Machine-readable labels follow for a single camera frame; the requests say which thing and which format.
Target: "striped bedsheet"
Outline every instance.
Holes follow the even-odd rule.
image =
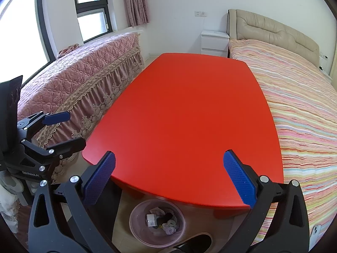
[[[268,102],[279,137],[284,182],[300,182],[310,233],[320,238],[337,212],[337,92],[301,56],[257,40],[230,40],[233,59],[244,61]],[[272,205],[255,239],[263,239],[275,213]]]

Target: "wooden floor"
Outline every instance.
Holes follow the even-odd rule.
[[[155,58],[149,58],[145,66],[153,62]],[[58,182],[67,181],[73,175],[81,175],[88,167],[88,163],[79,154],[73,165],[67,172],[58,179]],[[151,196],[144,196],[141,200],[135,200],[126,192],[122,192],[117,217],[113,229],[112,242],[122,253],[155,253],[160,251],[156,248],[147,247],[136,240],[129,229],[129,216],[133,208],[140,202],[150,199]],[[213,237],[213,245],[209,253],[217,253],[227,242],[229,237],[235,232],[245,217],[239,215],[230,219],[215,219],[212,209],[196,208],[185,205],[178,205],[186,219],[186,232],[183,239],[187,239],[200,232],[208,232]],[[69,208],[63,205],[66,218],[71,217]]]

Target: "silver bolt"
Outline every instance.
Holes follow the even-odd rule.
[[[80,179],[80,177],[78,177],[78,176],[73,176],[73,177],[70,178],[70,182],[78,182],[79,179]]]
[[[41,187],[45,187],[46,185],[47,185],[47,181],[46,180],[42,180],[41,182],[40,182],[40,186]]]
[[[300,184],[299,184],[298,181],[292,180],[292,185],[295,186],[295,187],[298,187]]]
[[[267,176],[261,176],[260,181],[261,182],[269,182],[269,178]]]

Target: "black window frame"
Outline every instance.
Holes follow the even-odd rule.
[[[107,25],[108,25],[107,31],[95,37],[92,37],[88,40],[83,41],[84,43],[90,42],[91,40],[94,40],[98,37],[101,37],[103,35],[113,32],[107,0],[97,0],[97,1],[90,1],[90,2],[85,2],[85,3],[78,3],[78,1],[75,0],[75,7],[76,7],[76,14],[84,13],[84,12],[91,11],[91,10],[104,9],[104,13],[106,15],[105,18],[107,20]]]

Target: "shoe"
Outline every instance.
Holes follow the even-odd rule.
[[[212,245],[212,237],[207,232],[192,236],[182,243],[159,251],[158,253],[205,253]]]

